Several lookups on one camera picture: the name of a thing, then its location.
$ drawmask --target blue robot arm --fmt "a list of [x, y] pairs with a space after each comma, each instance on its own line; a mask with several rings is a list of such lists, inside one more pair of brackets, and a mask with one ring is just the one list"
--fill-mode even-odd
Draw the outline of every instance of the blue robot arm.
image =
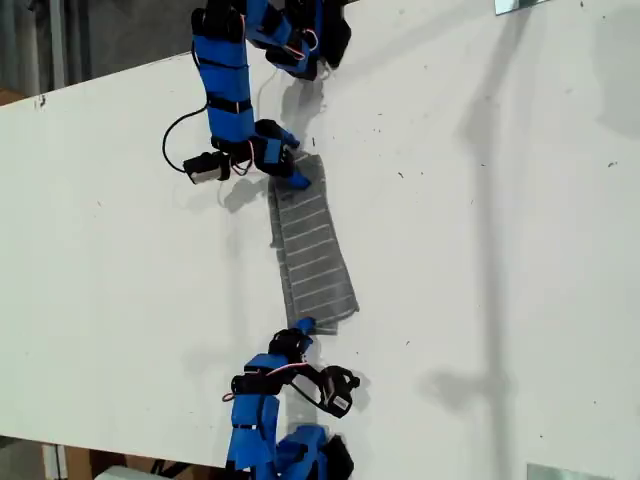
[[[269, 175], [286, 178], [292, 188], [304, 189], [309, 181], [295, 169], [291, 152], [298, 140], [272, 120], [254, 122], [246, 18], [225, 0], [209, 2], [191, 16], [192, 54], [207, 95], [211, 144], [218, 152], [187, 160], [184, 171], [194, 183], [227, 180], [231, 169], [243, 175], [255, 163]], [[247, 161], [246, 168], [238, 167]]]
[[302, 361], [312, 343], [307, 335], [314, 321], [304, 318], [295, 328], [277, 333], [269, 353], [255, 356], [245, 365], [245, 373], [234, 377], [231, 388], [233, 431], [226, 468], [229, 472], [248, 470], [253, 480], [345, 480], [353, 462], [340, 437], [327, 440], [319, 425], [301, 425], [276, 444], [279, 401], [283, 385], [304, 375], [321, 392], [314, 404], [337, 417], [351, 408], [351, 390], [360, 381], [341, 367], [322, 372]]

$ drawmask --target striped towel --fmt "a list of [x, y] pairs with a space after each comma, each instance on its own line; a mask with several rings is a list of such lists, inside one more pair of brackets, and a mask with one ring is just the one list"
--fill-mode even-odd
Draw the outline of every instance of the striped towel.
[[340, 252], [327, 203], [319, 155], [302, 154], [296, 166], [311, 180], [304, 191], [269, 180], [273, 244], [289, 327], [302, 317], [316, 319], [316, 334], [336, 334], [337, 322], [359, 310], [347, 266]]

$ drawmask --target gray floor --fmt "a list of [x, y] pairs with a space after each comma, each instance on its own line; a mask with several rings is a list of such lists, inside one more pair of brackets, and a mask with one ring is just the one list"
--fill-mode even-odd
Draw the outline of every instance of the gray floor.
[[186, 52], [205, 0], [87, 0], [90, 70], [100, 77]]
[[35, 442], [8, 442], [0, 437], [0, 479], [44, 480], [42, 447]]
[[[206, 0], [62, 1], [68, 84], [188, 51], [191, 12], [206, 5]], [[0, 0], [0, 87], [26, 95], [53, 89], [48, 2]], [[35, 80], [27, 60], [34, 57]]]

